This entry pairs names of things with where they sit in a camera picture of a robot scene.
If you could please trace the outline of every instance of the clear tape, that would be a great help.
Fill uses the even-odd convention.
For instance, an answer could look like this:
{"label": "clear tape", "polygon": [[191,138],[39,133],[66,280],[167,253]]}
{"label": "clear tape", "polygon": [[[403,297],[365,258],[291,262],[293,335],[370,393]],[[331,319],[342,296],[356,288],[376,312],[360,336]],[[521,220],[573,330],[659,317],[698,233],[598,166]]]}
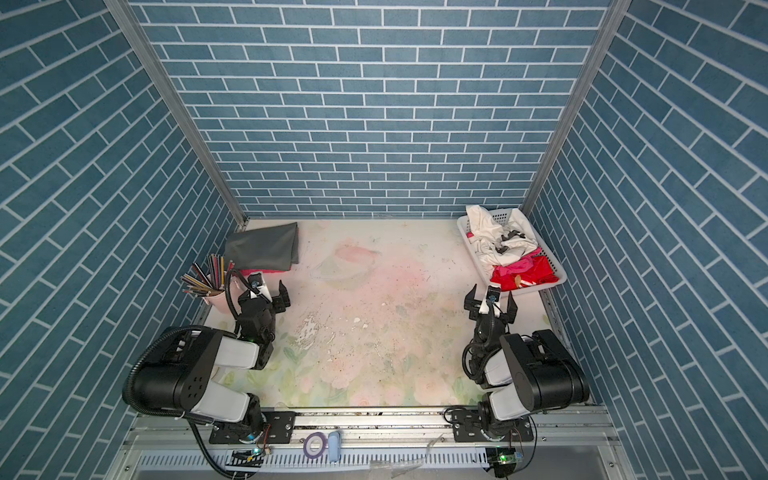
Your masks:
{"label": "clear tape", "polygon": [[400,475],[404,475],[405,473],[408,473],[412,470],[416,470],[418,467],[424,465],[426,462],[427,457],[429,457],[429,453],[432,451],[432,447],[435,446],[435,443],[439,442],[442,439],[442,434],[436,438],[433,439],[430,443],[427,444],[427,450],[424,453],[424,455],[420,455],[415,460],[402,460],[400,462],[385,462],[383,460],[372,460],[370,462],[370,468],[390,468],[392,470],[392,476],[390,478],[399,477]]}

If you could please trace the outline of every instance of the bundle of pencils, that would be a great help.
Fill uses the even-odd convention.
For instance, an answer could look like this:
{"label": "bundle of pencils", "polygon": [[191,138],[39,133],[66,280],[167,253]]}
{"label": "bundle of pencils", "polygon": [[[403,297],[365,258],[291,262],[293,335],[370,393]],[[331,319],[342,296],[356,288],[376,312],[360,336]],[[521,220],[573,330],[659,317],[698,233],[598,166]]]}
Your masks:
{"label": "bundle of pencils", "polygon": [[195,262],[192,263],[192,273],[185,273],[181,276],[180,280],[184,287],[185,293],[191,293],[195,296],[214,296],[224,292],[224,278],[227,275],[227,270],[234,267],[230,262],[228,268],[224,269],[224,257],[212,253],[207,258],[208,274],[203,274],[203,270],[200,265]]}

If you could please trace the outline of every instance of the purple tape roll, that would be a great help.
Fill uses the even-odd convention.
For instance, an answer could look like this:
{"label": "purple tape roll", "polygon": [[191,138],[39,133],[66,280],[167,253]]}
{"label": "purple tape roll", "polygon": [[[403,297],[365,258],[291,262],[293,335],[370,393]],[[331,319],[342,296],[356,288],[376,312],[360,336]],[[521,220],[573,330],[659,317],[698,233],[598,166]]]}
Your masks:
{"label": "purple tape roll", "polygon": [[[310,443],[313,439],[320,439],[321,442],[323,442],[323,445],[320,447],[320,450],[316,451],[315,453],[310,453],[309,447]],[[328,445],[328,441],[326,440],[325,434],[322,432],[314,432],[310,434],[310,436],[306,437],[304,440],[304,456],[306,456],[310,460],[314,460],[315,458],[319,458],[323,452],[326,451],[326,445]]]}

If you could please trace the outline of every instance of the black mounting plate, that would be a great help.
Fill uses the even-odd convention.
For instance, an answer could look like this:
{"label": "black mounting plate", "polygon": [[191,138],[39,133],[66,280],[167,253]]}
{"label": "black mounting plate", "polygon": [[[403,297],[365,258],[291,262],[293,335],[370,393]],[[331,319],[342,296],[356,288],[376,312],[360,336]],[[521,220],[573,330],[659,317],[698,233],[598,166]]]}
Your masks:
{"label": "black mounting plate", "polygon": [[511,428],[503,437],[493,438],[486,435],[480,428],[480,413],[477,410],[460,410],[451,412],[453,425],[453,440],[457,443],[470,442],[533,442],[528,418],[510,420]]}
{"label": "black mounting plate", "polygon": [[[296,420],[296,412],[262,412],[264,418],[264,429],[266,425],[270,426],[270,430],[267,435],[269,438],[266,443],[269,444],[283,444],[290,443],[291,434],[293,434],[293,423]],[[221,427],[218,430],[213,430],[210,433],[208,442],[211,445],[247,445],[234,440],[236,437],[230,435],[229,425],[236,424],[220,424]],[[257,440],[259,445],[263,444],[263,436],[260,436]]]}

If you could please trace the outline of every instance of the blue eraser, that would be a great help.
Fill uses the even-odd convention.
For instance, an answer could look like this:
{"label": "blue eraser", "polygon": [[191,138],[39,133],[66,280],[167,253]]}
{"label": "blue eraser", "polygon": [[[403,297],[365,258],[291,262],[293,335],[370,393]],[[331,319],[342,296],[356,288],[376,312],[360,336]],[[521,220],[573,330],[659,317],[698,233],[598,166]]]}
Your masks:
{"label": "blue eraser", "polygon": [[336,463],[341,460],[341,434],[331,432],[328,434],[328,461]]}

